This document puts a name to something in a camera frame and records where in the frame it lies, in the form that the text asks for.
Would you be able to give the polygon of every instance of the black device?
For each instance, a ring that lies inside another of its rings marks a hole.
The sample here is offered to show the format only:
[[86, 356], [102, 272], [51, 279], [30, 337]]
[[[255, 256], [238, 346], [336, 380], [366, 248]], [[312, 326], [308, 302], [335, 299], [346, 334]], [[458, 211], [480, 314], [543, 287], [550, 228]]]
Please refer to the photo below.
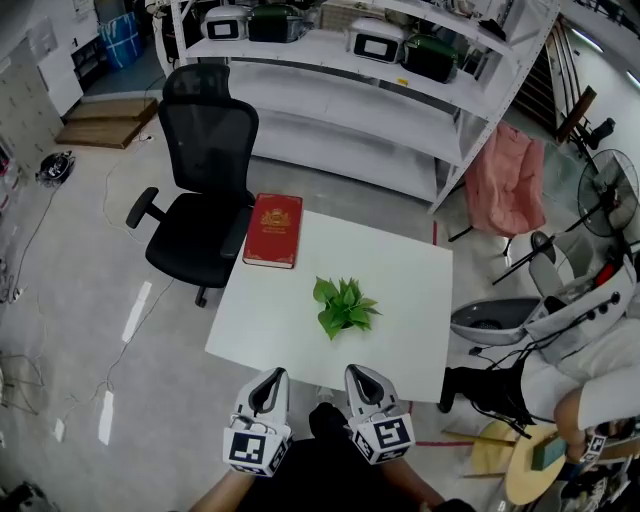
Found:
[[153, 204], [158, 189], [149, 187], [127, 217], [132, 229], [145, 214], [160, 222], [147, 246], [147, 260], [199, 286], [200, 307], [206, 304], [207, 288], [226, 286], [255, 203], [247, 190], [247, 168], [258, 114], [228, 97], [228, 76], [222, 64], [193, 64], [171, 74], [159, 117], [173, 177], [184, 193], [163, 212]]
[[36, 173], [36, 181], [45, 187], [62, 185], [71, 175], [76, 158], [71, 151], [53, 153], [40, 164], [40, 171]]

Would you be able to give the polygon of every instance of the red book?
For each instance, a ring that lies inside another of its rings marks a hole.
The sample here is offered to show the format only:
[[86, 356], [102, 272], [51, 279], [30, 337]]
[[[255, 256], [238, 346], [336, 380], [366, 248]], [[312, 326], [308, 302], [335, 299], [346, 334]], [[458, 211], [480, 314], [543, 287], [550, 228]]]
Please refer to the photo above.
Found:
[[293, 268], [301, 220], [301, 197], [258, 194], [242, 261], [249, 265]]

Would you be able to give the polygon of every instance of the black cable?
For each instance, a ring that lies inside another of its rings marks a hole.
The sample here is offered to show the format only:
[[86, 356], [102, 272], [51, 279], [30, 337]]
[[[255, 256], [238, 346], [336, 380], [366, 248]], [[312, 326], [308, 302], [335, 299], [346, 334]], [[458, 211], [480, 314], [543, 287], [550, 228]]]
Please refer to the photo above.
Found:
[[[165, 78], [164, 71], [162, 72], [162, 74], [158, 78], [156, 78], [153, 82], [151, 82], [147, 86], [147, 88], [144, 90], [144, 96], [142, 96], [142, 108], [143, 109], [147, 108], [147, 93], [151, 90], [151, 88], [155, 84], [157, 84], [163, 78]], [[138, 142], [142, 142], [142, 130], [140, 130], [140, 132], [138, 133]]]
[[38, 225], [37, 225], [35, 231], [33, 232], [33, 235], [31, 235], [31, 238], [27, 242], [27, 246], [24, 248], [24, 251], [22, 253], [22, 257], [20, 258], [20, 264], [18, 265], [18, 272], [16, 272], [16, 274], [15, 274], [15, 280], [14, 280], [14, 276], [10, 275], [9, 279], [7, 280], [7, 283], [8, 283], [7, 287], [4, 288], [2, 290], [2, 292], [0, 293], [0, 304], [5, 304], [6, 302], [9, 302], [9, 304], [13, 304], [13, 302], [15, 302], [16, 299], [18, 298], [18, 297], [16, 297], [16, 292], [19, 290], [20, 273], [22, 272], [22, 264], [24, 263], [24, 257], [27, 255], [27, 250], [29, 249], [29, 246], [31, 245], [31, 242], [33, 242], [33, 239], [38, 234], [38, 231], [40, 230], [40, 226], [42, 225], [42, 222], [44, 221], [44, 218], [47, 216], [47, 212], [49, 211], [49, 208], [51, 207], [51, 203], [53, 202], [53, 197], [56, 195], [58, 190], [60, 190], [60, 186], [61, 185], [59, 185], [53, 191], [51, 196], [49, 197], [49, 203], [47, 204], [47, 208], [45, 209], [44, 213], [42, 214], [42, 218], [40, 219], [40, 222], [38, 222]]

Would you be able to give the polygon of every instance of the wooden pallet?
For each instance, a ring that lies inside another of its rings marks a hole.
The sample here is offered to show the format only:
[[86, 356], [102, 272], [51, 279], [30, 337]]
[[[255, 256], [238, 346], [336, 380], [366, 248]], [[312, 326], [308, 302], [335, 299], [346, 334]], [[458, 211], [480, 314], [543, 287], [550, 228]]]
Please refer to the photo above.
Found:
[[157, 111], [155, 98], [81, 103], [67, 116], [56, 142], [124, 149]]

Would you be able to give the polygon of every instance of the green plant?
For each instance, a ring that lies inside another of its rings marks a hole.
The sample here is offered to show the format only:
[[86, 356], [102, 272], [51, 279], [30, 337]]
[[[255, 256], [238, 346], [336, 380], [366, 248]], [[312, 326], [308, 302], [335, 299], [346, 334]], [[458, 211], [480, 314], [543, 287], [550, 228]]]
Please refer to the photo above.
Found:
[[339, 281], [340, 289], [333, 281], [316, 277], [313, 298], [324, 304], [324, 311], [318, 314], [318, 321], [332, 340], [342, 329], [355, 325], [360, 330], [371, 330], [369, 315], [379, 315], [373, 306], [375, 300], [362, 296], [358, 281], [344, 279]]

